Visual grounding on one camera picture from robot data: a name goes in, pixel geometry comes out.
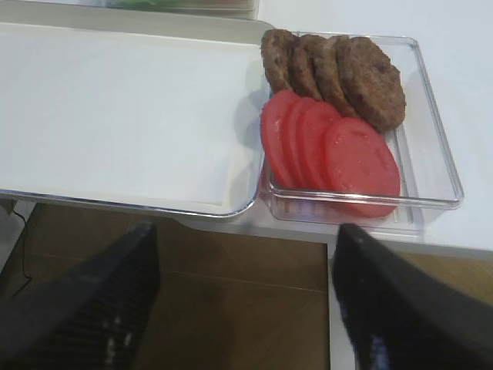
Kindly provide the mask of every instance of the clear plastic tray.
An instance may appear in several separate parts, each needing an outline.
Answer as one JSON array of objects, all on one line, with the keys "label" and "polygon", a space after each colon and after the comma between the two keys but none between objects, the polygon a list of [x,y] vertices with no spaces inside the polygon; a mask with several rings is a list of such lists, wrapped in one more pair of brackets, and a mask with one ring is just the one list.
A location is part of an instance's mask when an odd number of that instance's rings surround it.
[{"label": "clear plastic tray", "polygon": [[[318,34],[331,37],[336,34]],[[354,222],[363,227],[421,230],[444,210],[461,205],[464,198],[444,127],[431,91],[423,57],[414,39],[368,36],[401,71],[407,107],[404,123],[385,136],[401,172],[401,195],[322,192],[285,189],[276,184],[268,166],[264,191],[272,214],[281,220],[325,224]],[[356,218],[341,213],[336,203],[388,204],[397,206],[388,217]]]}]

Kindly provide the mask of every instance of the food tray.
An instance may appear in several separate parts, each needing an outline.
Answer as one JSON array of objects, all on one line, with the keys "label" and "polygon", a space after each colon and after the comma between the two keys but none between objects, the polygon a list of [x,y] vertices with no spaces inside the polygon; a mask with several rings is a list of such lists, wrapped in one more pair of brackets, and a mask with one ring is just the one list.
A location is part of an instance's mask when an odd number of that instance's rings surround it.
[{"label": "food tray", "polygon": [[257,19],[259,0],[25,0],[149,12]]},{"label": "food tray", "polygon": [[[331,33],[316,34],[331,37]],[[368,36],[401,71],[407,107],[404,123],[385,136],[401,172],[401,195],[382,197],[284,189],[268,166],[263,188],[272,214],[281,220],[324,224],[354,222],[364,227],[421,230],[443,210],[460,206],[464,192],[448,146],[418,42],[407,37]],[[397,206],[380,219],[351,217],[336,210],[340,202]]]},{"label": "food tray", "polygon": [[262,22],[0,2],[0,193],[213,218],[257,198]]}]

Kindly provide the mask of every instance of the green object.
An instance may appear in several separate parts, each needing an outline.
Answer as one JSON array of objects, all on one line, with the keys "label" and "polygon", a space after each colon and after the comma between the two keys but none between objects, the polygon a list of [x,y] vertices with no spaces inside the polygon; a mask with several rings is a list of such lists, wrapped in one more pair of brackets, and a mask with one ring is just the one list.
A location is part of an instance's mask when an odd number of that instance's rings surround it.
[{"label": "green object", "polygon": [[181,0],[114,0],[109,1],[109,8],[123,8],[134,10],[170,10],[177,8]]}]

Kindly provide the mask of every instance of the white tray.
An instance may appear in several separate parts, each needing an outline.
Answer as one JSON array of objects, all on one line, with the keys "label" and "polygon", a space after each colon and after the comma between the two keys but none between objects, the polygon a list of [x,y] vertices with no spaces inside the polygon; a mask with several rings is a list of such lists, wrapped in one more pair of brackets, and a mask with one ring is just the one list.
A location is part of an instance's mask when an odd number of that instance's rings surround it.
[{"label": "white tray", "polygon": [[208,217],[247,209],[269,28],[0,2],[0,193]]}]

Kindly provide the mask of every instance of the clear plastic container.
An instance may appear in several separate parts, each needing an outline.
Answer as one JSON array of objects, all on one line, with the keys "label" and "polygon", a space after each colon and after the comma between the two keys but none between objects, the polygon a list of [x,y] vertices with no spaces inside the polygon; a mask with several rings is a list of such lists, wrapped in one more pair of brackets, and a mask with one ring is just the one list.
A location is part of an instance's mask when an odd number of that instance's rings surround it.
[{"label": "clear plastic container", "polygon": [[[418,42],[405,37],[370,37],[401,71],[407,100],[404,123],[385,136],[401,172],[400,196],[284,189],[276,184],[266,166],[263,188],[276,218],[323,224],[354,222],[363,227],[402,232],[422,230],[444,210],[460,206],[464,192]],[[347,202],[386,204],[396,209],[384,218],[352,217],[337,206]]]},{"label": "clear plastic container", "polygon": [[109,8],[256,19],[259,0],[107,0]]}]

